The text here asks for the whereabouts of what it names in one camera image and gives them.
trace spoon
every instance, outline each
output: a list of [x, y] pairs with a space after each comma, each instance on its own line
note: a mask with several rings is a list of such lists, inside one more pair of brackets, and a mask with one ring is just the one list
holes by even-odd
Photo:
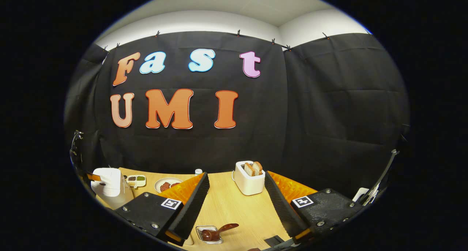
[[239, 226], [239, 224], [237, 224], [237, 223], [229, 223], [227, 225], [221, 226], [221, 228], [218, 229], [217, 231], [211, 231], [211, 230], [205, 229], [205, 230], [202, 231], [203, 241], [206, 241], [206, 242], [218, 241], [220, 239], [219, 233], [227, 231], [227, 230], [232, 229], [232, 228], [236, 228], [238, 226]]

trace toast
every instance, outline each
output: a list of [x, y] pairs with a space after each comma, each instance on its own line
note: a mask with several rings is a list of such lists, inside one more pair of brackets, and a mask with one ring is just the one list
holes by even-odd
[[255, 176], [255, 169], [254, 169], [249, 163], [245, 163], [245, 164], [244, 164], [244, 171], [245, 171], [249, 176]]
[[262, 175], [262, 165], [258, 161], [254, 161], [252, 168], [255, 170], [254, 176]]

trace white container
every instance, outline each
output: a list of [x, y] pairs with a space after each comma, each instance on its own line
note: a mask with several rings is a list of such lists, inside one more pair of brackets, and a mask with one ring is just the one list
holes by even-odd
[[265, 187], [265, 170], [261, 175], [249, 176], [244, 170], [244, 164], [254, 164], [253, 161], [239, 161], [235, 164], [234, 181], [244, 195], [261, 193]]
[[115, 168], [98, 168], [93, 174], [100, 181], [91, 181], [91, 189], [113, 210], [133, 200], [133, 193], [122, 172]]

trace plate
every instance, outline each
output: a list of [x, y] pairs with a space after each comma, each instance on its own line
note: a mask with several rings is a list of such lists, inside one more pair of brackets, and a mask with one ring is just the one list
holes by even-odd
[[162, 179], [159, 179], [159, 180], [154, 184], [154, 189], [155, 189], [158, 193], [161, 193], [161, 190], [160, 190], [159, 188], [161, 188], [161, 186], [162, 186], [165, 182], [168, 182], [168, 183], [170, 183], [170, 184], [172, 185], [172, 184], [175, 184], [175, 183], [182, 183], [182, 180], [181, 180], [181, 179], [177, 179], [177, 178], [173, 178], [173, 177], [162, 178]]

